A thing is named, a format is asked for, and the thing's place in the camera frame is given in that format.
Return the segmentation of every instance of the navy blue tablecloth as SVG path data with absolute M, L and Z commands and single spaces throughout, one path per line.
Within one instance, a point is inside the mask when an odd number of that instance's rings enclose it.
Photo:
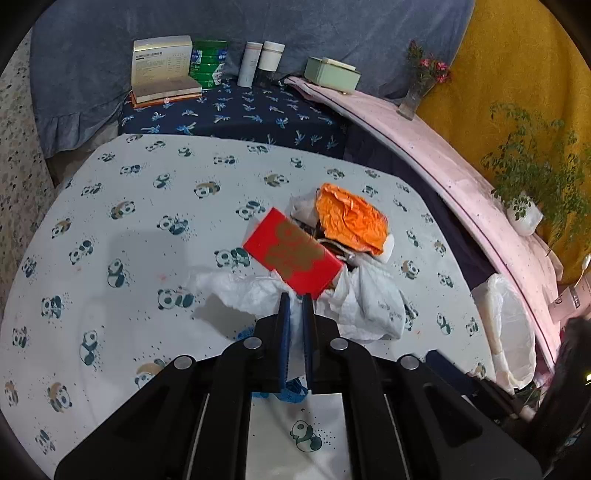
M 126 100 L 120 134 L 233 138 L 343 158 L 349 121 L 295 89 L 239 87 L 227 80 L 200 99 L 133 109 Z

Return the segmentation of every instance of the red envelope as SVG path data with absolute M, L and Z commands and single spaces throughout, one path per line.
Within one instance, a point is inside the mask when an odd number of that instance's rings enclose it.
M 317 299 L 343 265 L 331 252 L 272 208 L 244 249 L 265 268 L 277 270 L 298 295 Z

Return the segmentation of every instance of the orange plastic wrapper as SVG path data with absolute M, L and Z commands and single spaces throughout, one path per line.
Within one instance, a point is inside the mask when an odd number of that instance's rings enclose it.
M 326 238 L 358 252 L 383 253 L 388 218 L 361 197 L 325 183 L 316 198 L 316 210 Z

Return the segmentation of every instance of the mustard yellow curtain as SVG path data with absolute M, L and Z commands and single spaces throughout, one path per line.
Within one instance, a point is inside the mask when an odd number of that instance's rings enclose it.
M 476 0 L 452 73 L 452 82 L 436 86 L 418 114 L 489 181 L 480 159 L 508 133 L 496 118 L 491 121 L 489 107 L 495 101 L 561 118 L 582 142 L 591 143 L 591 72 L 538 0 Z M 591 179 L 584 188 L 591 193 Z M 548 240 L 550 231 L 538 230 Z M 588 244 L 586 238 L 555 244 L 563 283 L 578 278 Z

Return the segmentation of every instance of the metal rivet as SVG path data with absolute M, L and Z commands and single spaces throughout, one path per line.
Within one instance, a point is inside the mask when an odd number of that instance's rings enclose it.
M 334 350 L 346 350 L 347 347 L 349 346 L 349 342 L 347 340 L 345 340 L 344 338 L 333 338 L 330 341 L 330 346 Z
M 174 366 L 179 370 L 185 370 L 193 364 L 193 359 L 189 356 L 179 356 L 174 359 Z
M 406 370 L 415 370 L 421 362 L 418 361 L 417 357 L 412 355 L 403 356 L 400 360 L 400 365 L 402 365 Z
M 249 350 L 256 350 L 262 345 L 262 340 L 259 337 L 248 337 L 244 340 L 244 346 Z

